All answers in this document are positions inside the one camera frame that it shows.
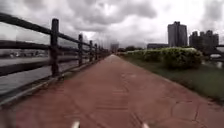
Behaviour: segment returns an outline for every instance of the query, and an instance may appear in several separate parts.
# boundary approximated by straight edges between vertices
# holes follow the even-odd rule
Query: fence
[[[23,41],[0,40],[0,49],[35,49],[35,50],[48,50],[50,52],[50,61],[3,66],[0,67],[1,71],[0,76],[33,70],[44,66],[51,66],[52,76],[55,77],[60,74],[59,63],[78,61],[78,66],[82,66],[84,64],[83,59],[89,59],[89,61],[92,62],[99,58],[105,57],[108,54],[108,51],[106,49],[97,46],[97,44],[93,45],[92,41],[90,41],[89,43],[85,43],[83,41],[83,36],[81,34],[79,35],[77,40],[68,35],[60,33],[58,19],[52,19],[51,29],[3,13],[0,13],[0,22],[33,30],[50,36],[50,45],[27,43],[25,41],[23,42]],[[62,38],[77,43],[78,48],[59,46],[58,38]],[[83,48],[83,46],[87,46],[89,49],[86,50]],[[78,56],[78,58],[77,57],[59,58],[60,52],[64,52],[73,56]]]

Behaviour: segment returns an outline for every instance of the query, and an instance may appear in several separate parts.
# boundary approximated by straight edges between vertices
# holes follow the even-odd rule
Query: cloudy sky
[[[120,44],[167,43],[167,25],[180,21],[188,33],[214,30],[224,37],[223,0],[0,0],[0,11],[60,31]],[[0,24],[0,38],[43,39],[44,35]]]

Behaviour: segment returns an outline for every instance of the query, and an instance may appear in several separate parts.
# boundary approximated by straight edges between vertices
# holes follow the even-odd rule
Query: water
[[[16,58],[16,59],[0,59],[0,66],[12,65],[18,63],[30,63],[49,60],[48,57],[39,58]],[[64,71],[68,68],[77,66],[77,61],[63,63],[59,65],[59,70]],[[30,71],[19,72],[0,77],[0,94],[4,94],[12,89],[18,88],[33,81],[48,77],[51,75],[50,66],[38,68]]]
[[[213,66],[219,69],[224,69],[224,62],[203,62],[204,65]]]

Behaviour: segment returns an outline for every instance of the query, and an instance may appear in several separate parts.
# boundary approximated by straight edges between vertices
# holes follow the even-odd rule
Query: building
[[[111,44],[111,45],[110,45],[110,51],[111,51],[112,53],[117,53],[118,48],[119,48],[119,44],[118,44],[118,43],[114,43],[114,44]]]
[[[168,25],[168,43],[170,47],[187,46],[187,26],[174,22]]]
[[[219,45],[219,35],[213,34],[213,31],[208,30],[205,32],[195,31],[189,37],[189,44],[191,47],[202,51],[204,54],[211,54],[217,51],[217,46]]]
[[[156,48],[167,48],[168,44],[159,44],[159,43],[149,43],[147,44],[147,49],[156,49]]]

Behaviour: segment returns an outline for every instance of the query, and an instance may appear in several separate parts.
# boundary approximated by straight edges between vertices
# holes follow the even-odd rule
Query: brick path
[[[15,105],[8,116],[16,128],[71,128],[74,121],[81,128],[224,127],[224,108],[114,55]]]

